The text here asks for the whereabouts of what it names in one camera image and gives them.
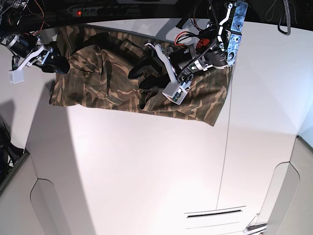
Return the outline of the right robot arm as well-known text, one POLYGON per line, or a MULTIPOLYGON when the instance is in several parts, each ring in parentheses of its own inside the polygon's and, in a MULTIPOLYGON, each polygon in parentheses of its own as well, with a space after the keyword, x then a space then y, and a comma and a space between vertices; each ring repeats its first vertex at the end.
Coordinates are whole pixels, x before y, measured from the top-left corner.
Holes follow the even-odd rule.
POLYGON ((45 22, 46 6, 43 0, 34 0, 39 13, 32 12, 30 0, 2 0, 0 2, 0 44, 12 53, 9 74, 14 83, 23 80, 23 68, 35 66, 45 73, 67 74, 68 60, 61 55, 56 42, 43 44, 40 32, 45 22), (30 16, 38 16, 38 29, 24 29, 22 21, 32 23, 30 16))

